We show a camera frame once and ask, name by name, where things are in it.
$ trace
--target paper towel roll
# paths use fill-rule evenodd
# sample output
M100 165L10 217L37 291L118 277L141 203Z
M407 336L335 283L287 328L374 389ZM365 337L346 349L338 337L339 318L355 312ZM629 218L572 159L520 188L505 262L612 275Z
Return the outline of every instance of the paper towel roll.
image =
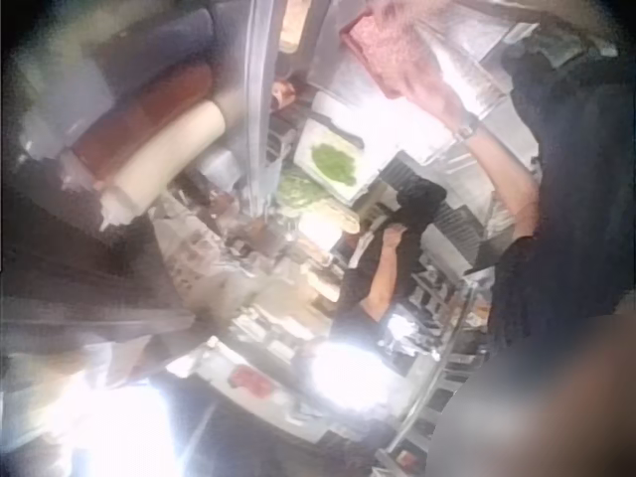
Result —
M102 229L143 214L177 174L226 130L219 108L205 100L144 144L101 195Z

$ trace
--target wristwatch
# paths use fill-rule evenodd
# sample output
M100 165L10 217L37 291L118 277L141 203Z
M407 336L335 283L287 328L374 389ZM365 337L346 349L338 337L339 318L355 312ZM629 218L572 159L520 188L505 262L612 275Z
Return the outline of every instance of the wristwatch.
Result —
M464 114L464 118L461 122L461 125L459 126L459 128L457 129L457 131L455 131L455 133L453 134L455 136L455 139L463 142L466 139L468 139L470 136L472 136L475 131L477 130L477 127L479 126L479 118L473 114L472 112L466 111L466 113Z

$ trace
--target food tray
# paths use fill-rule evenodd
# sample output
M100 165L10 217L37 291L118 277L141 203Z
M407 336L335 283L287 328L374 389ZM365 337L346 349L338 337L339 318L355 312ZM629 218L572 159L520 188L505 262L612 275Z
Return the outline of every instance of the food tray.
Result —
M356 59L362 64L362 66L365 67L365 70L367 70L367 73L369 73L369 75L371 75L371 78L374 79L374 81L376 82L378 87L382 90L382 93L388 99L397 99L397 98L401 97L401 94L399 92L395 91L394 89L388 87L383 82L382 78L379 77L376 74L376 72L373 71L373 69L371 68L371 66L367 62L367 58L365 57L365 54L363 53L362 49L360 48L360 45L358 45L358 43L356 43L356 41L352 38L352 36L349 35L349 32L351 32L351 29L354 28L354 26L356 26L356 24L362 18L368 17L370 15L373 15L371 10L367 9L367 10L363 11L362 14L360 14L358 17L356 17L356 19L353 22L348 24L345 28L343 28L340 31L340 39L342 40L342 43L344 43L352 51L352 53L354 54Z

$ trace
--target raw ground meat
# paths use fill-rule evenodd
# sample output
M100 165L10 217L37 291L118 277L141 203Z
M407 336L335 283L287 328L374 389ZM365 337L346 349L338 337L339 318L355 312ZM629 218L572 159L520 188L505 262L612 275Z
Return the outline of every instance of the raw ground meat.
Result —
M437 71L433 52L412 27L394 24L380 28L374 16L368 15L354 25L349 35L358 44L369 69L382 79L386 90L399 91L404 65L419 63L432 73Z

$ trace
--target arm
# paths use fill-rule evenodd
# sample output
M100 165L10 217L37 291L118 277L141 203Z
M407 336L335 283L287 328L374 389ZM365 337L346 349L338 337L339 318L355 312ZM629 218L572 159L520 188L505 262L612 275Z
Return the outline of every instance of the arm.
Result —
M369 295L360 302L362 308L374 320L380 321L385 316L396 289L398 277L398 248L404 226L392 225L385 230L380 255L380 264L371 283Z
M466 117L461 100L442 79L420 78L418 66L404 72L402 93L455 133ZM483 125L465 141L515 218L515 239L531 236L539 217L539 186L530 171Z

